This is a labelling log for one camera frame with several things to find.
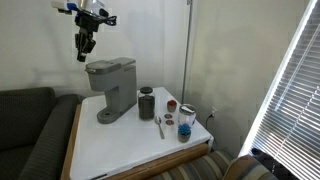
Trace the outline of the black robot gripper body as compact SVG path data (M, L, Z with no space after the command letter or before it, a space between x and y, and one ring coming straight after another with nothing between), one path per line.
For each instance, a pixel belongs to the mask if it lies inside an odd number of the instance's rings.
M75 35L76 48L80 54L90 53L96 45L93 33L98 31L100 19L93 14L78 12L75 23L80 27L79 32Z

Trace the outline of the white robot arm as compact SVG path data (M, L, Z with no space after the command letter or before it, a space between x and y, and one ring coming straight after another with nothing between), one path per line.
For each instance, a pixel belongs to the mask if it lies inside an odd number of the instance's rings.
M51 6L59 13L76 13L75 24L79 27L79 32L75 34L77 60L84 62L87 54L96 45L93 33L97 32L99 25L105 23L109 17L104 3L101 0L51 0Z

